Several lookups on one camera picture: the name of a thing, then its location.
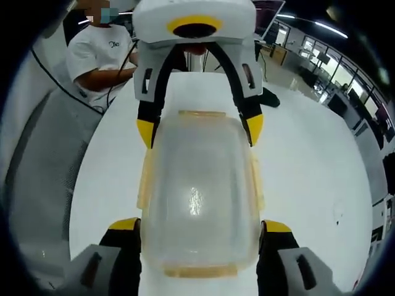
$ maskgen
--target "plastic lid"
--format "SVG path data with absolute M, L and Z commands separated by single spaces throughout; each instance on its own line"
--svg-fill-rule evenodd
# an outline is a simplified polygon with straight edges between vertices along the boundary
M 239 121 L 211 115 L 163 119 L 144 164 L 142 254 L 170 276 L 230 275 L 257 256 L 260 220 L 246 133 Z

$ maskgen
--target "yellow ring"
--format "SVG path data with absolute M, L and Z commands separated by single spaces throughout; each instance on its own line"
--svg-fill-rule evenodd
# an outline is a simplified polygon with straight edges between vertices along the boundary
M 172 20 L 167 24 L 167 30 L 174 32 L 180 26 L 190 25 L 192 23 L 203 23 L 205 25 L 213 26 L 217 31 L 222 27 L 222 21 L 216 19 L 215 17 L 211 17 L 209 15 L 189 15 L 187 17 L 180 17 Z

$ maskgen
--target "white t-shirt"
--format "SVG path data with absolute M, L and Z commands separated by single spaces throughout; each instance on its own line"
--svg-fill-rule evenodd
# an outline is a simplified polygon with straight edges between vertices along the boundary
M 119 70 L 132 46 L 129 32 L 119 25 L 111 25 L 110 28 L 89 25 L 71 40 L 66 56 L 70 78 L 86 93 L 92 107 L 107 109 L 109 89 L 90 91 L 80 86 L 75 79 L 94 69 Z M 124 69 L 135 67 L 128 61 Z M 112 88 L 110 101 L 116 97 L 124 84 Z

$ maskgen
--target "white table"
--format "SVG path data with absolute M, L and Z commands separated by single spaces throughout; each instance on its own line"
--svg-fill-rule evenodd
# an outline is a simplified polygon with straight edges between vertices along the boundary
M 261 165 L 265 210 L 301 247 L 332 270 L 336 285 L 352 289 L 368 257 L 372 206 L 367 174 L 345 122 L 332 111 L 279 86 L 277 109 L 262 106 L 264 129 L 254 147 Z M 70 254 L 98 244 L 114 221 L 141 216 L 136 208 L 145 146 L 136 127 L 133 82 L 104 115 L 82 161 L 70 217 Z M 219 73 L 173 73 L 164 115 L 178 110 L 225 111 L 238 118 L 228 80 Z M 255 265 L 236 278 L 171 279 L 142 259 L 140 295 L 257 295 Z

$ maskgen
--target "face mask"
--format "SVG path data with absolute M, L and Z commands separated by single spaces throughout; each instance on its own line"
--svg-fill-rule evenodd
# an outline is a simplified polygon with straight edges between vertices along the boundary
M 115 20 L 119 15 L 117 8 L 102 8 L 101 9 L 101 23 L 110 23 Z

